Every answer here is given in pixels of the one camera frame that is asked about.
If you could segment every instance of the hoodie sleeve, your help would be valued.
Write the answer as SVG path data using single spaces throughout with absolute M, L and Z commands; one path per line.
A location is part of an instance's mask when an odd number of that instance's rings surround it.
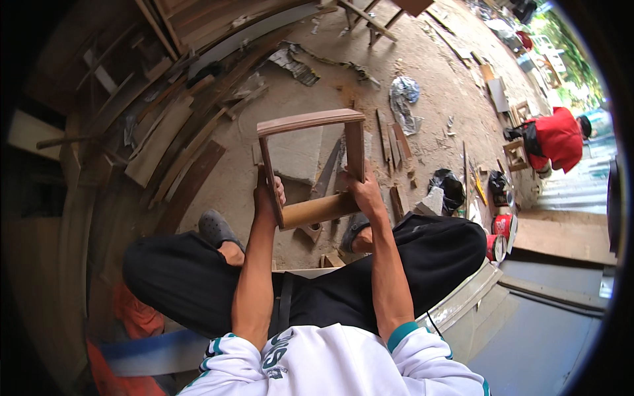
M 412 395 L 489 396 L 486 380 L 451 360 L 449 345 L 416 322 L 394 330 L 387 348 Z
M 253 344 L 233 333 L 209 342 L 200 364 L 201 375 L 178 395 L 266 395 L 268 381 Z

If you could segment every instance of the black pants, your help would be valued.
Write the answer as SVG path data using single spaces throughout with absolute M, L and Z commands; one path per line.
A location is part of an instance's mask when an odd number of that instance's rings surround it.
M 456 217 L 414 215 L 394 228 L 415 317 L 432 308 L 480 268 L 486 239 L 480 226 Z M 372 256 L 315 279 L 293 275 L 289 325 L 341 323 L 378 334 L 370 283 Z M 123 277 L 134 295 L 209 338 L 231 331 L 231 303 L 240 268 L 190 231 L 134 242 Z M 273 274 L 281 293 L 283 274 Z

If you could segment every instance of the black belt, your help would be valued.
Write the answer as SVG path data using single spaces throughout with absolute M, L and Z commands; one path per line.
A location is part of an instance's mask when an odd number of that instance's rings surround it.
M 273 299 L 273 313 L 269 325 L 269 338 L 288 329 L 290 317 L 290 298 L 293 294 L 293 274 L 284 272 L 280 296 Z
M 522 137 L 524 138 L 524 149 L 526 152 L 546 158 L 544 153 L 541 152 L 541 145 L 537 140 L 537 128 L 535 127 L 535 121 L 522 124 L 519 128 L 522 132 Z

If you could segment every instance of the black plastic bag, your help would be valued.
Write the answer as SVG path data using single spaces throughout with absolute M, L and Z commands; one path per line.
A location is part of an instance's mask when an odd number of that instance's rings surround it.
M 507 177 L 499 170 L 492 170 L 489 175 L 489 189 L 495 194 L 502 194 L 508 184 Z
M 444 191 L 443 209 L 449 215 L 460 205 L 465 203 L 465 190 L 456 175 L 449 169 L 440 168 L 434 172 L 434 177 L 429 179 L 429 189 L 440 187 Z

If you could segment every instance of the red shirt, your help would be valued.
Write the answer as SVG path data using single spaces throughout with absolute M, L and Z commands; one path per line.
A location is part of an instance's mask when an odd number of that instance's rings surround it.
M 543 168 L 548 159 L 554 163 L 558 161 L 569 172 L 583 154 L 583 138 L 581 128 L 570 110 L 565 107 L 553 107 L 551 117 L 533 118 L 537 130 L 537 142 L 546 158 L 529 154 L 528 162 L 535 169 Z

